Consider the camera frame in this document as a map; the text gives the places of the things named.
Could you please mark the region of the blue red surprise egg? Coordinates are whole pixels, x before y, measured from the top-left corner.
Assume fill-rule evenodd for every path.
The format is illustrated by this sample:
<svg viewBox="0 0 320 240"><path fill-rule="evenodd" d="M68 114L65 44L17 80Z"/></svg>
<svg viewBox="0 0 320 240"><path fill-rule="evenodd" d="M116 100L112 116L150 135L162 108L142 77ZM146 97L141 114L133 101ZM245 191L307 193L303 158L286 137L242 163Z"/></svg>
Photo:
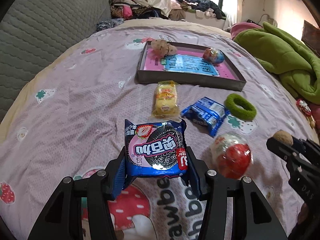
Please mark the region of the blue red surprise egg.
<svg viewBox="0 0 320 240"><path fill-rule="evenodd" d="M225 60L223 52L214 48L207 48L204 51L203 58L212 64L221 64Z"/></svg>

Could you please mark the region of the dark wooden cabinet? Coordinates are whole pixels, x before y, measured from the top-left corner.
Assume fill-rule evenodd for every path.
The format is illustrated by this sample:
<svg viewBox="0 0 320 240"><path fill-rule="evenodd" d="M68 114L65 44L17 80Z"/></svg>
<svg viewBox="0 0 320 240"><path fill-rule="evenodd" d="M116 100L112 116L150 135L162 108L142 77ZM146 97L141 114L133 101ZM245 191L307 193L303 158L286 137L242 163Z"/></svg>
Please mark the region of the dark wooden cabinet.
<svg viewBox="0 0 320 240"><path fill-rule="evenodd" d="M304 21L302 41L320 57L320 29Z"/></svg>

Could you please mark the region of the pile of clothes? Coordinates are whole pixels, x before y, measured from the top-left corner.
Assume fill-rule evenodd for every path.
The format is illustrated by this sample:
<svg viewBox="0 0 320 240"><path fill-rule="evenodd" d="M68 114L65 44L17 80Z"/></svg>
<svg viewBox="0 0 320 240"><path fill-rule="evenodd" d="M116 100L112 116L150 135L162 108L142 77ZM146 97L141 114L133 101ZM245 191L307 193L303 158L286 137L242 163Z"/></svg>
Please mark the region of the pile of clothes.
<svg viewBox="0 0 320 240"><path fill-rule="evenodd" d="M169 19L161 9L151 6L146 0L109 0L109 5L110 16L104 17L97 23L97 32L115 28L128 20Z"/></svg>

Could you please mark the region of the green fleece blanket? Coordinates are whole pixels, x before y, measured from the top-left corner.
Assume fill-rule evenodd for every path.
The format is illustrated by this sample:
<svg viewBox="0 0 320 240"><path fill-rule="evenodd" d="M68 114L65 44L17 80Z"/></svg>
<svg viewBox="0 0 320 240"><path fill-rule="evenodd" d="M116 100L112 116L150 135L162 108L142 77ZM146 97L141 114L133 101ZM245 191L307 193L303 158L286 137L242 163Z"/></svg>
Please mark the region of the green fleece blanket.
<svg viewBox="0 0 320 240"><path fill-rule="evenodd" d="M294 98L303 97L319 105L319 57L302 41L264 22L262 28L240 32L234 42L267 72L277 75Z"/></svg>

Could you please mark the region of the clothes on window sill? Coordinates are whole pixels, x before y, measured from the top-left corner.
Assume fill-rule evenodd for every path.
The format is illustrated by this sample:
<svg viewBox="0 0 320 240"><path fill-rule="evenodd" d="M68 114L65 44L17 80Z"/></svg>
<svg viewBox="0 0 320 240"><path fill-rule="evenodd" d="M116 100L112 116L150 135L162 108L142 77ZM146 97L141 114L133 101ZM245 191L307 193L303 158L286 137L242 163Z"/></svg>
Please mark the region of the clothes on window sill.
<svg viewBox="0 0 320 240"><path fill-rule="evenodd" d="M211 0L172 0L176 1L182 10L200 11L208 18L215 17L218 20L225 20L226 15L221 8Z"/></svg>

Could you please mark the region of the small blue Oreo packet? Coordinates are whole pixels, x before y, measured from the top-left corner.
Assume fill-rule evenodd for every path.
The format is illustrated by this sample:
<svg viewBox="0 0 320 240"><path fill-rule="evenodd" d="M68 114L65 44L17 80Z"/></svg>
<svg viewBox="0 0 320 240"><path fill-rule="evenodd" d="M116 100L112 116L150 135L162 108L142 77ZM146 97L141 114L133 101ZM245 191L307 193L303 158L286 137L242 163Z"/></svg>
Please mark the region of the small blue Oreo packet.
<svg viewBox="0 0 320 240"><path fill-rule="evenodd" d="M204 126L211 137L215 137L230 111L222 104L203 97L181 111L181 116Z"/></svg>

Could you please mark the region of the red white candy wrapper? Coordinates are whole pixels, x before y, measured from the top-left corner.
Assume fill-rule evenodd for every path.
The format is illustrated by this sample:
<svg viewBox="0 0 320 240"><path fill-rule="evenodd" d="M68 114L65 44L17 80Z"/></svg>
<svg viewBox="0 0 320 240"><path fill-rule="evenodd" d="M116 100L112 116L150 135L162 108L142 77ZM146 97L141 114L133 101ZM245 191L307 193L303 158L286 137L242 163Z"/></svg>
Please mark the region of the red white candy wrapper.
<svg viewBox="0 0 320 240"><path fill-rule="evenodd" d="M299 110L300 110L305 116L311 116L311 115L312 115L310 107L308 106L308 104L307 104L304 100L298 99L298 100L296 101L296 105L297 105L297 107L299 108Z"/></svg>

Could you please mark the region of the blue strawberry Oreo packet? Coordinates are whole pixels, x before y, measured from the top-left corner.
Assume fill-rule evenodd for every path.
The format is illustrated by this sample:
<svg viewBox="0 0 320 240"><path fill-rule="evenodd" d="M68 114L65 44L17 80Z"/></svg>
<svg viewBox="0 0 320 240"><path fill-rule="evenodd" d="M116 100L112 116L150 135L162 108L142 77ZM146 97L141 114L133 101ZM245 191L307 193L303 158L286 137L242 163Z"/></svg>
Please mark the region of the blue strawberry Oreo packet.
<svg viewBox="0 0 320 240"><path fill-rule="evenodd" d="M113 177L114 200L137 178L181 177L189 185L195 181L192 161L185 143L184 120L134 124L124 122L123 156Z"/></svg>

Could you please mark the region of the grey quilted headboard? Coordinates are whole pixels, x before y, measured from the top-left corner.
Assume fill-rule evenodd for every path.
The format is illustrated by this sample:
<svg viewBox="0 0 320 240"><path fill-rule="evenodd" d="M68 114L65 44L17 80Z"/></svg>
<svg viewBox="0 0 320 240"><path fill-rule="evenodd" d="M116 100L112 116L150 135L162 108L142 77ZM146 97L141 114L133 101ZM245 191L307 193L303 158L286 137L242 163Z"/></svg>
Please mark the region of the grey quilted headboard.
<svg viewBox="0 0 320 240"><path fill-rule="evenodd" d="M109 18L110 0L16 0L1 20L1 118L37 73Z"/></svg>

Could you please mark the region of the beige plush toy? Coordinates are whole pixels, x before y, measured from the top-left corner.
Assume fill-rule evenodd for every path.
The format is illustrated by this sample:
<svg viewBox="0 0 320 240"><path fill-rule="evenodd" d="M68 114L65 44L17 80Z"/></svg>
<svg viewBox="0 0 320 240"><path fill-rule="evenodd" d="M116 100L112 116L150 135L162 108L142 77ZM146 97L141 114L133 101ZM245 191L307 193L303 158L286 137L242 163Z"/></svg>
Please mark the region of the beige plush toy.
<svg viewBox="0 0 320 240"><path fill-rule="evenodd" d="M177 48L163 39L151 41L151 48L153 50L153 53L159 57L166 57L177 54Z"/></svg>

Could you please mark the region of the red white surprise egg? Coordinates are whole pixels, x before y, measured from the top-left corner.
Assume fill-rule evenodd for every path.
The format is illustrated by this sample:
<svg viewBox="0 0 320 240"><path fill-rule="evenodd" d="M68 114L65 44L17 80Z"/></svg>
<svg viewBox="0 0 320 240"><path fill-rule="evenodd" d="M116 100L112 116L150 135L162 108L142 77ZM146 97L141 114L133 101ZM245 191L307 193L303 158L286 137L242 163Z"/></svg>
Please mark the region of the red white surprise egg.
<svg viewBox="0 0 320 240"><path fill-rule="evenodd" d="M248 140L235 132L217 136L210 151L216 170L226 178L240 179L253 163Z"/></svg>

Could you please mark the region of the dark tray with pink base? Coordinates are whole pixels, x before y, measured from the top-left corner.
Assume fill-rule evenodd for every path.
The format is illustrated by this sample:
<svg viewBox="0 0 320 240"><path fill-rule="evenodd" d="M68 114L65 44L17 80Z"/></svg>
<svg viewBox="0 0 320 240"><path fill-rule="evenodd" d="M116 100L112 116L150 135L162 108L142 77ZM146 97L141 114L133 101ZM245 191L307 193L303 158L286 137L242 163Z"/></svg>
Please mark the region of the dark tray with pink base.
<svg viewBox="0 0 320 240"><path fill-rule="evenodd" d="M146 42L139 59L136 79L141 84L175 81L209 88L242 91L246 84L244 76L223 52L225 60L212 64L203 58L207 47L170 42L177 54L159 57L153 53L151 41Z"/></svg>

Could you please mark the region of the brown walnut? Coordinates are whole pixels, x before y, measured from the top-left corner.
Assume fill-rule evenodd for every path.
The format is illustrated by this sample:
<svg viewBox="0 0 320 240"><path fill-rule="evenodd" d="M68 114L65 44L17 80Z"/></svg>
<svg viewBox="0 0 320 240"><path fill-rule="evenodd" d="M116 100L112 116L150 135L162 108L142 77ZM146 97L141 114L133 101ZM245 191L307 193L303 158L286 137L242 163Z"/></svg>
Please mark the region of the brown walnut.
<svg viewBox="0 0 320 240"><path fill-rule="evenodd" d="M273 138L278 140L279 142L282 142L283 144L289 146L293 145L293 137L287 131L279 130L276 133L274 133Z"/></svg>

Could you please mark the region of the yellow wrapped cake snack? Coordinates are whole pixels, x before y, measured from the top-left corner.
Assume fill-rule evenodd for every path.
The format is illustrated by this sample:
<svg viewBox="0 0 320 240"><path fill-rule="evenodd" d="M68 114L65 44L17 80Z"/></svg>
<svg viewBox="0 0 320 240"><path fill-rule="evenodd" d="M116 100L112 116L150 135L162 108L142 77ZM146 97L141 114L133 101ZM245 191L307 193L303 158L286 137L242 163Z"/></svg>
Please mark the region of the yellow wrapped cake snack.
<svg viewBox="0 0 320 240"><path fill-rule="evenodd" d="M164 118L180 115L175 81L161 81L157 84L152 115Z"/></svg>

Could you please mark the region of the pink pillow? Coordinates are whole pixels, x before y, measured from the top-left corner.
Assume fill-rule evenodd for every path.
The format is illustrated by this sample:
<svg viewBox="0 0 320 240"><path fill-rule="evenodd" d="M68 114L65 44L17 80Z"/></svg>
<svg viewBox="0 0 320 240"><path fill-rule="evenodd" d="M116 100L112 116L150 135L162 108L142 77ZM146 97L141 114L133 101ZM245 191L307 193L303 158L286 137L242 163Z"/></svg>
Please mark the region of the pink pillow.
<svg viewBox="0 0 320 240"><path fill-rule="evenodd" d="M257 25L255 23L250 22L240 22L236 23L231 27L230 33L231 33L231 39L234 40L235 37L241 33L242 31L248 30L248 29L259 29L262 28L260 25Z"/></svg>

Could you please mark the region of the pink strawberry print blanket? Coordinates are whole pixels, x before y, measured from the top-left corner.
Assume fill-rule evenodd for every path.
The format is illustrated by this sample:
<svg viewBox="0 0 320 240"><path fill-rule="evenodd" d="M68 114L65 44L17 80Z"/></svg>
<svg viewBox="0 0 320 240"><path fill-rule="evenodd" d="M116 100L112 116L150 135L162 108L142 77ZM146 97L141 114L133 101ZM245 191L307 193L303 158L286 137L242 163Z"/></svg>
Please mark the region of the pink strawberry print blanket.
<svg viewBox="0 0 320 240"><path fill-rule="evenodd" d="M156 84L136 83L147 38L221 49L246 79L240 92L257 109L252 122L227 117L218 134L236 132L248 140L253 178L284 230L295 226L302 199L289 186L285 163L266 148L278 130L313 139L308 121L286 89L244 48L215 34L177 28L121 28L101 31L65 52L28 85L17 117L1 128L1 216L17 239L27 239L50 195L65 176L86 178L116 158L124 145L124 120L152 119ZM117 234L124 239L197 239L206 202L199 202L180 178L136 179L111 202Z"/></svg>

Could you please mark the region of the right white curtain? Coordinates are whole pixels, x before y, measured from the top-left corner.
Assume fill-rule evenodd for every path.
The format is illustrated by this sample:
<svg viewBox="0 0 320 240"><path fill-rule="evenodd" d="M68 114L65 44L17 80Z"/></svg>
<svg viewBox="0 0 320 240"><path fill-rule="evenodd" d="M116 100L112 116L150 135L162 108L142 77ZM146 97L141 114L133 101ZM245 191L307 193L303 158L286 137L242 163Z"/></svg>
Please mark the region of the right white curtain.
<svg viewBox="0 0 320 240"><path fill-rule="evenodd" d="M222 11L226 15L224 31L230 31L233 25L241 22L243 2L244 0L223 0Z"/></svg>

